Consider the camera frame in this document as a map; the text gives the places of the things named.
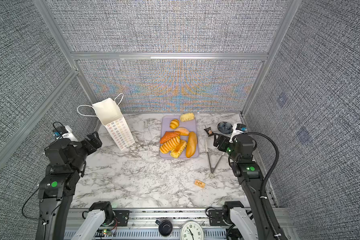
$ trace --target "textured wall panel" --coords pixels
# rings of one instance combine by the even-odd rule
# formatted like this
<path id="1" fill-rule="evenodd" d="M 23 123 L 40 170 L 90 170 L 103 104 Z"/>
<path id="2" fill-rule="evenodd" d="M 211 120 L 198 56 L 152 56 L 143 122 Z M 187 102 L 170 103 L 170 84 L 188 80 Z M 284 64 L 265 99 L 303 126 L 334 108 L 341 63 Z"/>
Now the textured wall panel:
<path id="1" fill-rule="evenodd" d="M 47 0 L 72 51 L 268 52 L 288 0 Z"/>
<path id="2" fill-rule="evenodd" d="M 247 119 L 299 237 L 360 239 L 360 1 L 303 1 Z"/>
<path id="3" fill-rule="evenodd" d="M 93 132 L 97 118 L 83 117 L 76 112 L 80 104 L 90 104 L 77 79 L 64 90 L 26 140 L 0 170 L 0 239 L 33 240 L 37 221 L 25 219 L 21 207 L 43 179 L 49 160 L 44 148 L 53 141 L 52 123 L 60 121 L 69 125 L 78 140 Z M 39 212 L 37 195 L 25 208 L 30 217 Z"/>
<path id="4" fill-rule="evenodd" d="M 80 60 L 100 100 L 122 111 L 240 111 L 261 61 Z"/>
<path id="5" fill-rule="evenodd" d="M 0 148 L 71 68 L 28 1 L 0 1 Z"/>

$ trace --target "clock face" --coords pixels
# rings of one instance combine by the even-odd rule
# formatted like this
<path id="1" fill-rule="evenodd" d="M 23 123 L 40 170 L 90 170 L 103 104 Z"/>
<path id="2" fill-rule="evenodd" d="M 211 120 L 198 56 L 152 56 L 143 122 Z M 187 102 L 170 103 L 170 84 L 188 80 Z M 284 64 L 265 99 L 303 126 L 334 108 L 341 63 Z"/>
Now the clock face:
<path id="1" fill-rule="evenodd" d="M 202 227 L 194 221 L 184 223 L 180 233 L 181 240 L 204 240 Z"/>

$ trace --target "white paper bag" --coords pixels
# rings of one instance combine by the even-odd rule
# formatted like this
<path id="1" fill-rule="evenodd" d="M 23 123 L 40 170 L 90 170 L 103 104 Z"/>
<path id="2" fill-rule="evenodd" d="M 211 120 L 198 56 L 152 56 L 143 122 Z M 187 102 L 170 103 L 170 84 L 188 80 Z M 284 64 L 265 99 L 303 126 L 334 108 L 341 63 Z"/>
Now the white paper bag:
<path id="1" fill-rule="evenodd" d="M 101 102 L 92 104 L 92 106 L 80 105 L 77 107 L 77 112 L 83 116 L 98 117 L 120 150 L 125 150 L 127 147 L 134 144 L 135 140 L 132 137 L 132 133 L 118 106 L 124 98 L 124 94 L 122 95 L 123 96 L 121 97 L 121 100 L 118 104 L 115 102 L 116 98 L 114 100 L 107 98 Z M 88 106 L 93 108 L 96 115 L 81 114 L 79 112 L 79 107 L 81 106 Z"/>

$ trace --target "blue patch on wall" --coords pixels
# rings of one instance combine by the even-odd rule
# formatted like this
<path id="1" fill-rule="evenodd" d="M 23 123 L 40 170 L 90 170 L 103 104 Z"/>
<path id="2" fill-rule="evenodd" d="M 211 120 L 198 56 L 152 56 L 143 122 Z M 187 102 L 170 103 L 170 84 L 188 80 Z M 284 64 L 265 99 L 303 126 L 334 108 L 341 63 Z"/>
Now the blue patch on wall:
<path id="1" fill-rule="evenodd" d="M 299 141 L 302 143 L 302 144 L 306 144 L 307 142 L 310 142 L 311 141 L 311 136 L 309 135 L 309 132 L 308 130 L 302 126 L 299 131 L 296 133 L 296 135 L 298 136 L 299 138 Z"/>
<path id="2" fill-rule="evenodd" d="M 284 107 L 284 105 L 287 103 L 287 94 L 280 93 L 279 97 L 277 98 L 277 102 L 279 103 L 280 107 Z"/>

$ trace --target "clock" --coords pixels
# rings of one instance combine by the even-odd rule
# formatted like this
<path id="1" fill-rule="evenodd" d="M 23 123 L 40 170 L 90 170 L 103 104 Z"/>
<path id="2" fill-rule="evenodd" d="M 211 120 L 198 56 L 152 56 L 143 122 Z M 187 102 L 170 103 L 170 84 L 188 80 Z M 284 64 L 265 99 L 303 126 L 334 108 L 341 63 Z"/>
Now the clock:
<path id="1" fill-rule="evenodd" d="M 204 240 L 204 231 L 200 224 L 195 221 L 188 221 L 183 224 L 180 231 L 181 240 Z"/>

